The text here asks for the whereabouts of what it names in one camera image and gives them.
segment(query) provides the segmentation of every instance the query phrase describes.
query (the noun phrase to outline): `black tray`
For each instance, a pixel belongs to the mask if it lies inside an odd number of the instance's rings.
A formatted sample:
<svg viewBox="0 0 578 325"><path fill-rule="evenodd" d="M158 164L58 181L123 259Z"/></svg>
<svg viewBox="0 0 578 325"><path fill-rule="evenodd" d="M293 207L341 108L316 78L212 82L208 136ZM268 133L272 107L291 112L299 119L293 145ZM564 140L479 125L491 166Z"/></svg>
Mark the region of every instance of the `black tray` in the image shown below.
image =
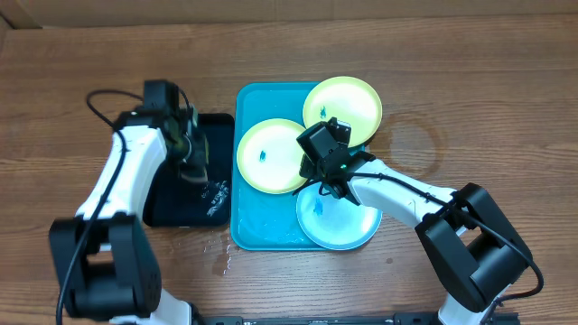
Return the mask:
<svg viewBox="0 0 578 325"><path fill-rule="evenodd" d="M154 176L143 214L149 227L217 227L230 219L235 119L229 114L199 114L209 143L209 184L191 184L166 165Z"/></svg>

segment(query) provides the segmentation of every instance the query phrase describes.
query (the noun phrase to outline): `black base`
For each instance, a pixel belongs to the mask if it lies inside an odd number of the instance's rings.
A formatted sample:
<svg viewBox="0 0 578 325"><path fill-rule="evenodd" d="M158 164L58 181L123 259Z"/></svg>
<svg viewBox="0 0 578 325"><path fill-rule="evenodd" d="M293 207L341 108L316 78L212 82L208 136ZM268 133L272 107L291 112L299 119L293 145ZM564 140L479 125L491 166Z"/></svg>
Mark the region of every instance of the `black base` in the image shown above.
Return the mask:
<svg viewBox="0 0 578 325"><path fill-rule="evenodd" d="M192 184L161 166L144 207L147 226L217 227L230 219L235 119L229 114L199 114L199 128L209 143L209 184Z"/></svg>
<svg viewBox="0 0 578 325"><path fill-rule="evenodd" d="M246 320L241 317L209 317L205 325L439 325L437 312L398 312L384 317L279 318ZM517 313L496 314L491 325L520 325Z"/></svg>

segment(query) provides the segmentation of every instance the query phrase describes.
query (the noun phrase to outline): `water stain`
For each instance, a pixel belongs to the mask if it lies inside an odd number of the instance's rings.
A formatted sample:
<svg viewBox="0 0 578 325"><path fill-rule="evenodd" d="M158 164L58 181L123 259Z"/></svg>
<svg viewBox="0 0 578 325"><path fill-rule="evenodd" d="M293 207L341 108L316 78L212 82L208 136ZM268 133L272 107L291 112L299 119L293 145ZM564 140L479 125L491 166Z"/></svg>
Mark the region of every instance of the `water stain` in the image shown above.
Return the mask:
<svg viewBox="0 0 578 325"><path fill-rule="evenodd" d="M315 214L317 214L318 216L323 214L323 203L321 199L319 198L315 199L315 208L313 209L313 212L315 212Z"/></svg>
<svg viewBox="0 0 578 325"><path fill-rule="evenodd" d="M231 254L228 234L220 235L221 253L217 256L217 260L213 264L212 273L215 275L225 276L231 269Z"/></svg>
<svg viewBox="0 0 578 325"><path fill-rule="evenodd" d="M390 115L384 125L386 126L385 134L385 163L392 169L402 173L410 173L417 179L428 177L440 169L442 165L443 156L445 155L446 144L442 135L434 127L432 119L424 114L416 112L405 112ZM424 130L430 137L434 148L433 162L426 167L411 167L397 163L393 158L391 151L391 144L393 143L393 127L394 125L414 125Z"/></svg>

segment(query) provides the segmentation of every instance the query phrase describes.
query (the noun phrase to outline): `water spill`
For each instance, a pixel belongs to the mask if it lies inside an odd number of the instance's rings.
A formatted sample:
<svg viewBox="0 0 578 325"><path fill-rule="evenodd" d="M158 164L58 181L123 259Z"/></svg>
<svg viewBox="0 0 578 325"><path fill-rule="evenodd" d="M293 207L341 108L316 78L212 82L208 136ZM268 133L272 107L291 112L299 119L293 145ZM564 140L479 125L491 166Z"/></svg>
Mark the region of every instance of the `water spill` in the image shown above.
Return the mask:
<svg viewBox="0 0 578 325"><path fill-rule="evenodd" d="M225 203L225 199L228 196L228 185L227 181L217 183L216 186L219 188L219 192L215 195L213 200L210 202L213 206L207 211L207 216L212 217L215 212Z"/></svg>
<svg viewBox="0 0 578 325"><path fill-rule="evenodd" d="M224 276L231 269L231 254L229 252L231 244L228 242L228 235L222 234L220 236L221 253L217 256L217 260L213 264L212 273L215 275Z"/></svg>

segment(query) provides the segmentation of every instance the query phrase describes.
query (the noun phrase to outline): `wire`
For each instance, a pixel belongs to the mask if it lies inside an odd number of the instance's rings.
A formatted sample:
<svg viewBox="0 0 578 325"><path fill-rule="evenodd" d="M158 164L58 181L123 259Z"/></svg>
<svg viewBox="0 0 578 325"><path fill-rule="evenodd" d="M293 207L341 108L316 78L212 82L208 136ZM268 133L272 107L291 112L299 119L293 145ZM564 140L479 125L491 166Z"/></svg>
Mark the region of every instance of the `wire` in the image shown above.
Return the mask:
<svg viewBox="0 0 578 325"><path fill-rule="evenodd" d="M70 260L69 269L66 272L66 275L64 276L64 281L62 282L61 292L60 292L59 297L58 297L58 304L56 305L56 324L57 325L62 324L62 309L64 307L64 297L66 297L66 293L69 290L70 277L72 275L72 270L74 269L74 266L76 265L76 263L79 259L79 256L81 254L84 254L84 250L86 248L88 238L89 238L90 229L92 228L95 221L97 220L98 215L100 214L100 211L102 210L104 205L107 203L108 195L110 194L110 191L112 191L112 187L114 186L115 181L118 178L118 174L120 173L120 170L122 169L123 163L125 162L125 157L126 157L126 152L127 152L125 137L120 132L120 130L116 130L114 124L106 116L103 116L100 112L98 112L97 109L94 108L94 106L90 102L90 100L94 96L105 95L105 94L106 95L124 95L124 96L129 96L131 98L139 99L141 101L143 100L142 97L140 97L136 94L132 94L132 93L129 93L126 91L116 90L116 89L95 90L95 91L90 92L87 95L87 98L86 98L87 106L90 108L92 113L94 113L101 120L103 120L108 126L112 127L113 131L115 133L117 133L118 137L120 138L120 142L122 143L122 151L120 153L120 158L118 160L117 167L115 168L115 171L113 172L112 177L110 178L110 181L108 181L108 185L106 186L105 190L102 192L102 195L100 196L100 200L98 201L98 205L95 207L94 212L92 213L92 216L89 219L89 222L85 226L84 231L82 232L82 235L80 236L79 242L76 245L76 248L74 250L74 254L72 255L72 259Z"/></svg>
<svg viewBox="0 0 578 325"><path fill-rule="evenodd" d="M179 89L179 92L182 95L182 98L184 98L184 102L187 105L187 110L191 110L191 105L189 104L189 99L187 98L187 95L184 93L184 90L182 90L180 87L177 87Z"/></svg>
<svg viewBox="0 0 578 325"><path fill-rule="evenodd" d="M415 186L408 184L405 181L401 181L398 178L384 175L382 173L375 174L375 173L361 173L361 172L355 173L355 172L352 172L352 173L345 174L345 177L346 177L347 181L350 181L353 177L369 177L369 178L377 178L380 180L392 181L396 184L399 184L399 185L409 189L410 191L416 193L417 195L424 197L426 200L430 200L431 202L437 203L440 206L448 209L452 213L455 213L457 215L460 215L463 218L468 219L470 222L472 222L476 226L480 227L480 229L482 229L485 232L489 233L490 235L494 236L503 245L508 246L511 250L516 252L516 254L518 254L520 257L522 257L526 261L526 263L532 268L532 271L534 271L534 273L536 274L536 278L537 278L536 287L532 290L527 291L527 292L508 294L508 295L505 295L503 297L499 297L499 298L495 299L492 302L492 304L489 306L488 312L486 313L484 318L480 321L480 324L486 324L486 322L488 320L491 321L491 317L493 316L493 313L496 310L496 307L502 306L503 302L509 301L509 300L514 300L514 299L531 297L533 295L540 293L542 291L542 289L544 288L544 275L540 271L540 268L538 267L538 265L534 262L534 260L532 260L532 258L528 257L526 254L524 254L522 251L520 251L519 248L517 248L516 245L514 245L512 242L510 242L509 240L504 238L502 235L500 235L499 233L497 233L496 231L494 231L490 227L486 226L483 222L474 218L469 213L466 213L462 209L457 209L454 206L452 206L451 204L449 204L445 201L442 201L440 199L437 199L432 194L425 192L423 190L419 190Z"/></svg>

